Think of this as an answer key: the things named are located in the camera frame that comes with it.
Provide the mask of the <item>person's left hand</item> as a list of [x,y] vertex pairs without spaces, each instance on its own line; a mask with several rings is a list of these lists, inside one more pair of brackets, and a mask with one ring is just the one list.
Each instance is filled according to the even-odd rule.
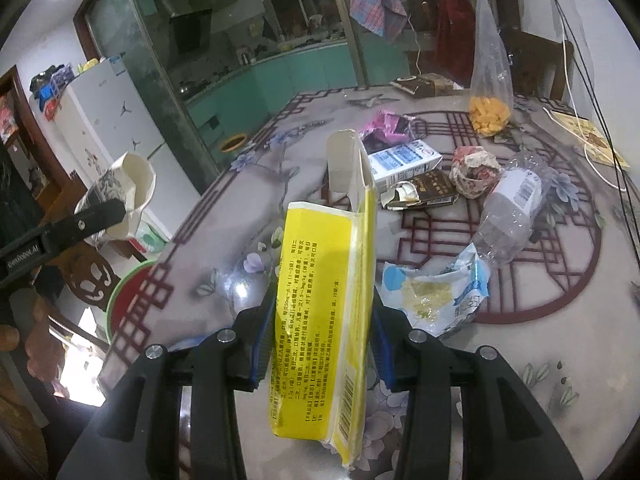
[[23,288],[9,296],[9,307],[21,321],[29,321],[28,330],[1,322],[1,350],[14,351],[22,346],[27,356],[26,368],[40,382],[53,382],[64,365],[62,344],[50,334],[51,305],[33,288]]

